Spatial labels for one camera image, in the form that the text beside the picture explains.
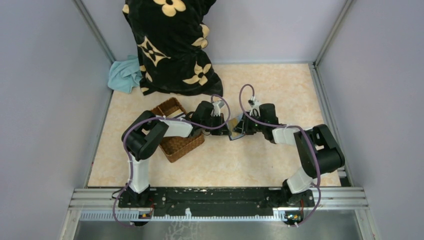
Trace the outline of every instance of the wall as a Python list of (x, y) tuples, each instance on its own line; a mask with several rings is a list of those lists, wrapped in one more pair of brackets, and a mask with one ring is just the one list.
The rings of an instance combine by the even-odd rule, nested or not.
[(0, 32), (0, 238), (57, 239), (91, 164), (110, 63), (71, 0), (1, 1)]
[[(82, 0), (118, 60), (137, 54), (124, 0)], [(214, 63), (312, 62), (345, 0), (217, 0), (204, 23)]]
[(381, 239), (422, 239), (424, 1), (357, 1), (319, 71)]

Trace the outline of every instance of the floor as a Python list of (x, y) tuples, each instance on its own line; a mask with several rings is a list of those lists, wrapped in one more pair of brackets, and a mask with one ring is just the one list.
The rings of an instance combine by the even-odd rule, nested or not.
[[(274, 103), (280, 123), (304, 128), (323, 123), (320, 106), (307, 64), (215, 65), (231, 116), (242, 113), (239, 91), (250, 83), (262, 103)], [(252, 93), (243, 93), (245, 108)], [(210, 99), (207, 95), (182, 96), (153, 93), (143, 96), (115, 91), (100, 138), (88, 182), (89, 187), (118, 187), (128, 180), (127, 155), (121, 135), (145, 110), (176, 97), (187, 111)], [(229, 141), (225, 136), (205, 136), (205, 142), (174, 163), (158, 148), (151, 157), (149, 181), (153, 187), (279, 187), (300, 167), (295, 146), (276, 145), (262, 133)], [(326, 174), (322, 186), (340, 186), (337, 172)]]

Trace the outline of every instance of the table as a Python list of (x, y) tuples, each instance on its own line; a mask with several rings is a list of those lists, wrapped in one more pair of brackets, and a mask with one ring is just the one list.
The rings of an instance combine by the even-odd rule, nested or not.
[[(214, 65), (223, 82), (231, 117), (242, 113), (239, 90), (245, 83), (255, 87), (261, 103), (274, 103), (280, 123), (304, 128), (323, 123), (320, 106), (307, 64)], [(244, 107), (252, 95), (243, 93)], [(121, 135), (145, 110), (176, 97), (190, 112), (208, 95), (182, 96), (155, 92), (143, 96), (115, 91), (104, 123), (88, 181), (89, 187), (119, 187), (128, 181), (127, 155)], [(227, 110), (223, 107), (225, 117)], [(295, 146), (272, 144), (262, 133), (229, 141), (226, 136), (205, 136), (205, 142), (174, 163), (160, 148), (152, 155), (149, 180), (152, 187), (280, 187), (301, 166)], [(326, 174), (322, 186), (340, 186), (337, 172)]]

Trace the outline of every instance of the purple cable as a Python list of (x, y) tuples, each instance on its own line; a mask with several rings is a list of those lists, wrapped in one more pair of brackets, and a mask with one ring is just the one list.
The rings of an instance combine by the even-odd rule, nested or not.
[(251, 84), (244, 84), (241, 89), (240, 89), (240, 93), (238, 94), (238, 101), (240, 103), (240, 108), (243, 111), (243, 114), (246, 115), (246, 117), (248, 117), (250, 120), (252, 120), (253, 122), (257, 123), (257, 124), (261, 124), (267, 127), (273, 127), (273, 128), (296, 128), (299, 129), (299, 131), (301, 132), (302, 136), (305, 138), (307, 146), (312, 154), (312, 159), (313, 159), (313, 163), (315, 165), (315, 170), (316, 170), (316, 185), (314, 183), (312, 183), (311, 185), (313, 187), (315, 187), (316, 189), (318, 189), (318, 201), (316, 202), (315, 206), (313, 207), (312, 211), (310, 212), (310, 214), (300, 223), (298, 224), (298, 226), (300, 226), (302, 223), (304, 223), (307, 219), (309, 219), (309, 217), (317, 210), (318, 205), (321, 202), (321, 190), (320, 190), (320, 184), (321, 184), (321, 171), (320, 171), (320, 165), (318, 164), (318, 159), (317, 156), (315, 155), (315, 151), (314, 148), (312, 147), (312, 143), (309, 140), (308, 136), (306, 135), (306, 132), (300, 127), (300, 126), (296, 126), (296, 125), (275, 125), (275, 124), (269, 124), (266, 122), (261, 122), (258, 121), (256, 119), (254, 119), (253, 117), (251, 117), (246, 110), (243, 107), (243, 103), (242, 103), (242, 93), (243, 93), (243, 89), (245, 89), (245, 87), (249, 86), (252, 89), (252, 96), (255, 96), (255, 89)]
[(133, 182), (134, 166), (133, 166), (133, 161), (132, 161), (132, 158), (131, 158), (131, 153), (127, 149), (127, 138), (130, 135), (130, 133), (132, 131), (134, 131), (134, 129), (138, 128), (139, 126), (141, 126), (141, 125), (143, 125), (143, 124), (145, 124), (147, 122), (153, 121), (153, 120), (168, 120), (168, 121), (177, 121), (177, 122), (180, 122), (181, 121), (181, 122), (184, 122), (184, 123), (192, 124), (192, 125), (195, 125), (195, 126), (204, 128), (204, 129), (209, 129), (209, 130), (215, 130), (215, 129), (222, 128), (223, 126), (225, 126), (230, 121), (230, 116), (231, 116), (230, 106), (228, 105), (228, 102), (223, 97), (221, 97), (220, 95), (213, 94), (213, 95), (211, 95), (210, 99), (212, 100), (213, 97), (220, 98), (225, 103), (225, 105), (226, 105), (226, 107), (228, 109), (228, 117), (227, 117), (227, 119), (225, 120), (225, 122), (223, 124), (221, 124), (219, 126), (209, 127), (209, 126), (205, 126), (205, 125), (202, 125), (202, 124), (191, 122), (191, 121), (188, 121), (188, 120), (185, 120), (185, 119), (166, 118), (166, 117), (156, 116), (156, 117), (151, 117), (151, 118), (145, 119), (145, 120), (143, 120), (141, 122), (138, 122), (137, 124), (135, 124), (134, 126), (132, 126), (126, 132), (125, 136), (122, 139), (122, 143), (123, 143), (123, 149), (125, 150), (126, 154), (128, 155), (128, 159), (129, 159), (129, 180), (128, 180), (127, 184), (119, 191), (118, 196), (116, 196), (115, 201), (113, 202), (112, 215), (113, 215), (113, 218), (115, 219), (116, 222), (118, 222), (120, 225), (122, 225), (124, 227), (131, 227), (131, 228), (132, 227), (135, 227), (134, 225), (129, 225), (129, 224), (125, 224), (125, 223), (120, 222), (118, 220), (117, 216), (116, 216), (116, 213), (115, 213), (115, 209), (117, 207), (118, 200), (121, 198), (122, 193), (125, 192), (125, 190)]

